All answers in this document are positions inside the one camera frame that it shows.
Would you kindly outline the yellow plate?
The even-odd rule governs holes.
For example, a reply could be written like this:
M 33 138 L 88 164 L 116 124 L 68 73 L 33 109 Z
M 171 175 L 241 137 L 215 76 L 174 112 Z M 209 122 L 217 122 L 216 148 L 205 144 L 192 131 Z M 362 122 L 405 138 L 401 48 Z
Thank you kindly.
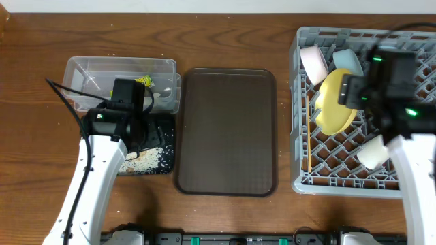
M 315 102 L 315 110 L 320 109 L 315 122 L 321 127 L 324 135 L 338 134 L 347 129 L 355 119 L 357 109 L 349 109 L 339 104 L 339 95 L 344 75 L 351 72 L 347 69 L 332 71 L 322 82 L 320 95 Z

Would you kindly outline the light blue bowl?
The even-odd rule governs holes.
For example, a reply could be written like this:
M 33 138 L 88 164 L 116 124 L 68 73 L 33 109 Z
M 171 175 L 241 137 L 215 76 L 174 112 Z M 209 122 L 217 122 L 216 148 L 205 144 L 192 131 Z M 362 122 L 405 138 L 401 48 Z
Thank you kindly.
M 340 50 L 332 54 L 337 69 L 347 69 L 353 75 L 363 76 L 364 72 L 358 57 L 351 49 Z

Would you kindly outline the wooden chopstick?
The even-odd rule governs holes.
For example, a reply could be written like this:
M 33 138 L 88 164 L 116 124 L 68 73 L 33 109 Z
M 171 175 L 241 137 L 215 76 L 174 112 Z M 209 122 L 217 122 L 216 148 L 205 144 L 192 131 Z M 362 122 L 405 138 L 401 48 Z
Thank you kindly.
M 307 126 L 307 170 L 309 173 L 311 173 L 312 170 L 312 166 L 311 166 L 311 128 L 310 128 L 310 124 L 311 124 L 311 117 L 310 117 L 310 112 L 311 112 L 311 106 L 310 106 L 310 99 L 309 96 L 306 96 L 306 111 L 307 111 L 307 115 L 306 115 L 306 126 Z

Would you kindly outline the pink bowl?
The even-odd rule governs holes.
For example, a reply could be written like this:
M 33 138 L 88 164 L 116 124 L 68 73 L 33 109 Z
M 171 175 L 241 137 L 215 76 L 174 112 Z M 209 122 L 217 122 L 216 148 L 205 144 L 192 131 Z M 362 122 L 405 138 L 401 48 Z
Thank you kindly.
M 302 48 L 300 58 L 310 82 L 316 86 L 329 74 L 326 60 L 317 46 Z

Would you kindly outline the green snack wrapper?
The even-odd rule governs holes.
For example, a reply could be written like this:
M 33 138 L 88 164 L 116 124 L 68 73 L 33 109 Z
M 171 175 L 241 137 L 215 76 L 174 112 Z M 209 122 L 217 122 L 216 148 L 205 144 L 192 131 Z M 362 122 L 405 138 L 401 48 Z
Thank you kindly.
M 136 82 L 139 82 L 139 83 L 145 85 L 145 87 L 148 87 L 148 88 L 152 88 L 155 85 L 149 75 L 145 75 L 145 76 L 143 76 L 141 78 L 135 78 L 134 80 Z

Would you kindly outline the white cup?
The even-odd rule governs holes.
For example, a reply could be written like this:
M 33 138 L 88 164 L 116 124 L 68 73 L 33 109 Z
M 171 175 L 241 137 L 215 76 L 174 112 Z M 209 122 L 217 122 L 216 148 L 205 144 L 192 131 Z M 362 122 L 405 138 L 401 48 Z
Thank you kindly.
M 390 158 L 388 149 L 384 146 L 382 135 L 378 135 L 363 144 L 361 151 L 356 156 L 367 169 L 376 169 Z

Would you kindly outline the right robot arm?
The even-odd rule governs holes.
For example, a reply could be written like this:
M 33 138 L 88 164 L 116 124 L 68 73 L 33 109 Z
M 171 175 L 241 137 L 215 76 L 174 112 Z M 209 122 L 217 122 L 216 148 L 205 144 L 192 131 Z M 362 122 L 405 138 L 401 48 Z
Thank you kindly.
M 363 109 L 377 135 L 357 156 L 369 169 L 394 165 L 403 197 L 409 244 L 435 243 L 435 106 L 414 99 L 414 84 L 400 78 L 343 78 L 339 103 Z

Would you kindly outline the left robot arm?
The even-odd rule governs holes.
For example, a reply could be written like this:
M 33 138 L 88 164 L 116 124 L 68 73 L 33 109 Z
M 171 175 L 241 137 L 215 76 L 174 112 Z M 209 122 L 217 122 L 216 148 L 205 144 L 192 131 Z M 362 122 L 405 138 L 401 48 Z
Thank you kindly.
M 114 181 L 129 154 L 164 145 L 169 114 L 90 109 L 82 119 L 77 166 L 45 244 L 99 244 Z

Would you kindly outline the black waste tray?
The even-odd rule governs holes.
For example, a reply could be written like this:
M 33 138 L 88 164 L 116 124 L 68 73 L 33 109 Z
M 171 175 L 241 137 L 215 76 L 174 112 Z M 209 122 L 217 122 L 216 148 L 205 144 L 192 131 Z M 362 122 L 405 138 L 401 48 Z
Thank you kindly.
M 164 133 L 173 133 L 175 139 L 175 119 L 171 114 L 164 114 L 163 119 L 160 121 Z

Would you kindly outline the grey plastic dishwasher rack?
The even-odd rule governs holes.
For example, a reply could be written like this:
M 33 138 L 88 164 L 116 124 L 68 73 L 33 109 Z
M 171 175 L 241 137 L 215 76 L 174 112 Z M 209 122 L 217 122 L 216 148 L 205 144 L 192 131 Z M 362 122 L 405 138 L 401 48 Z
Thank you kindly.
M 292 188 L 297 193 L 346 195 L 399 199 L 399 181 L 391 161 L 376 169 L 367 169 L 357 158 L 361 146 L 374 138 L 378 130 L 372 117 L 358 110 L 351 125 L 334 135 L 324 135 L 315 119 L 315 110 L 322 82 L 314 86 L 302 65 L 300 50 L 317 46 L 324 55 L 329 74 L 336 70 L 334 52 L 351 49 L 368 78 L 370 58 L 376 50 L 404 50 L 416 56 L 414 99 L 435 106 L 435 34 L 419 31 L 385 31 L 372 29 L 340 29 L 301 27 L 291 45 L 290 90 L 292 92 L 293 124 L 290 143 Z M 307 170 L 306 96 L 311 106 L 311 173 Z

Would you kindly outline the clear plastic waste bin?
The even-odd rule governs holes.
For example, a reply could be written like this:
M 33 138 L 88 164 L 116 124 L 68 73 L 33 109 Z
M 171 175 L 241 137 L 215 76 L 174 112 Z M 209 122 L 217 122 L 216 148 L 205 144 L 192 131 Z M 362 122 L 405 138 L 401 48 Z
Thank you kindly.
M 154 86 L 171 86 L 174 93 L 170 100 L 155 98 L 152 112 L 177 113 L 181 100 L 181 76 L 176 72 L 176 61 L 172 59 L 74 56 L 67 62 L 63 86 L 109 99 L 117 78 L 134 80 L 145 75 L 151 77 Z

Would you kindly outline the dark brown serving tray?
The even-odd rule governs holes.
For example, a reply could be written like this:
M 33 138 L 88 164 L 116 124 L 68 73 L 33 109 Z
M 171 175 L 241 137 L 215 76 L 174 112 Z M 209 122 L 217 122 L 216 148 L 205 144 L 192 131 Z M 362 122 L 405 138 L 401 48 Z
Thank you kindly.
M 193 68 L 183 79 L 174 184 L 188 195 L 277 188 L 277 83 L 265 69 Z

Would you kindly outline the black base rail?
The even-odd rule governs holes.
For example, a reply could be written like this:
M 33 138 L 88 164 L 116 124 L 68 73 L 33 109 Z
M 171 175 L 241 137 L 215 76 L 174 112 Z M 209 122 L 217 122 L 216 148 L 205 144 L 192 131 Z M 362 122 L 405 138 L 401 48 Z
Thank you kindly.
M 153 233 L 135 223 L 119 225 L 111 232 L 102 233 L 98 244 L 144 245 L 292 245 L 292 244 L 340 244 L 347 233 L 368 235 L 362 227 L 342 226 L 322 233 L 310 227 L 299 227 L 293 233 Z

